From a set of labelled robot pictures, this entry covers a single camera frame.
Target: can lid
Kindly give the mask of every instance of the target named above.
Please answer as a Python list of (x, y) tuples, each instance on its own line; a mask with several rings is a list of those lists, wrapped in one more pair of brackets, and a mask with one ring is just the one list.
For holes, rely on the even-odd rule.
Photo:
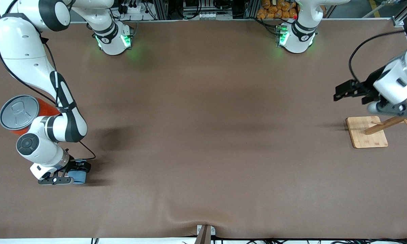
[(35, 97), (15, 96), (1, 108), (0, 124), (8, 130), (24, 129), (38, 116), (39, 109), (39, 103)]

